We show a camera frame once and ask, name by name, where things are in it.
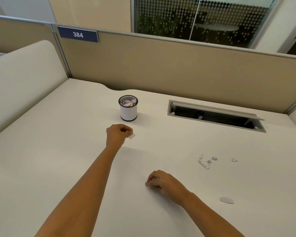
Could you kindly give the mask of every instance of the person's left hand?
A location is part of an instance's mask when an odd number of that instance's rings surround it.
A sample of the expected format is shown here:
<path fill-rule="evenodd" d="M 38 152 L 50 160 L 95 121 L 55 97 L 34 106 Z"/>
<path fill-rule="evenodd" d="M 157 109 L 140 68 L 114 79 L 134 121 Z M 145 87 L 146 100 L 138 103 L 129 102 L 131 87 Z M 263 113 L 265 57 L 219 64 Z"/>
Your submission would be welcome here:
<path fill-rule="evenodd" d="M 106 147 L 120 149 L 125 139 L 133 134 L 133 129 L 127 125 L 111 125 L 106 129 Z"/>

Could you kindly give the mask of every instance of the forearm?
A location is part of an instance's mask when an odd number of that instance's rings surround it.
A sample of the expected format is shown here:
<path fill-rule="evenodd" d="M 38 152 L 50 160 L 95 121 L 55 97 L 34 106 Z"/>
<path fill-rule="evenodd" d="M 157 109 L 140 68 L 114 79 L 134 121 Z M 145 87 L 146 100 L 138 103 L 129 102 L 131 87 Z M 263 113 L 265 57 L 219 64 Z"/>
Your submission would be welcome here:
<path fill-rule="evenodd" d="M 182 207 L 205 237 L 244 237 L 193 193 L 185 198 Z"/>
<path fill-rule="evenodd" d="M 36 236 L 91 236 L 118 148 L 105 148 L 49 215 Z"/>

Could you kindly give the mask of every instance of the black rim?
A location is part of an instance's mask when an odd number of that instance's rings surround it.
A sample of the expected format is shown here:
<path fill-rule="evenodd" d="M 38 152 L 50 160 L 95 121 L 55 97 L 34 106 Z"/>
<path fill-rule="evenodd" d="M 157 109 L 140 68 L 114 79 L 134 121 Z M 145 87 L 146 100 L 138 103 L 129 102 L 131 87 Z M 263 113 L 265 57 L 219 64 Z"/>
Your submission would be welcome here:
<path fill-rule="evenodd" d="M 133 120 L 131 120 L 131 121 L 136 120 L 136 118 L 137 118 L 137 116 L 135 117 L 135 119 L 133 119 Z M 127 121 L 127 120 L 124 120 L 122 117 L 121 117 L 121 119 L 122 119 L 123 121 Z M 131 122 L 131 121 L 127 121 L 127 122 Z"/>
<path fill-rule="evenodd" d="M 133 105 L 133 106 L 123 106 L 123 105 L 121 104 L 120 100 L 121 100 L 123 97 L 125 97 L 125 96 L 132 96 L 132 97 L 134 97 L 134 98 L 136 99 L 136 103 L 135 103 L 135 105 Z M 122 97 L 120 97 L 120 98 L 118 99 L 118 103 L 119 103 L 120 106 L 125 107 L 125 108 L 132 108 L 132 107 L 134 107 L 134 106 L 137 106 L 137 104 L 138 104 L 138 99 L 137 99 L 137 97 L 135 97 L 135 96 L 133 96 L 133 95 L 125 95 L 125 96 L 122 96 Z"/>

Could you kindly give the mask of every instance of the person's right hand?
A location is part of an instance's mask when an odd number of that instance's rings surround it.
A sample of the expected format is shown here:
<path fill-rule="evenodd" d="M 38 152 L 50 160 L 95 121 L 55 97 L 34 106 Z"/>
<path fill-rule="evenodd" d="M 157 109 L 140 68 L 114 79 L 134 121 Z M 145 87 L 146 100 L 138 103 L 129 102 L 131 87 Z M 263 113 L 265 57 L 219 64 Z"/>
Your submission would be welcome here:
<path fill-rule="evenodd" d="M 182 205 L 191 194 L 181 182 L 161 170 L 154 171 L 149 175 L 146 186 L 158 191 L 178 205 Z"/>

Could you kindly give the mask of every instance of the black base of container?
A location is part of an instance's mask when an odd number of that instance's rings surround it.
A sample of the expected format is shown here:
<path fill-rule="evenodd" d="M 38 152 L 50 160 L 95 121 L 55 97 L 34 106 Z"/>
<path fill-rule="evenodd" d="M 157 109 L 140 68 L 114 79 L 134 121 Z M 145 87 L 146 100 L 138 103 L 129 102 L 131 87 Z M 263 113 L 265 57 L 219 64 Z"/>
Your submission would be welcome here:
<path fill-rule="evenodd" d="M 135 119 L 133 119 L 133 120 L 131 120 L 131 121 L 136 120 L 136 118 L 137 118 L 137 116 L 135 117 Z M 123 121 L 127 121 L 127 120 L 124 120 L 122 117 L 121 117 L 121 119 L 122 119 Z M 127 121 L 127 122 L 131 122 L 131 121 Z"/>

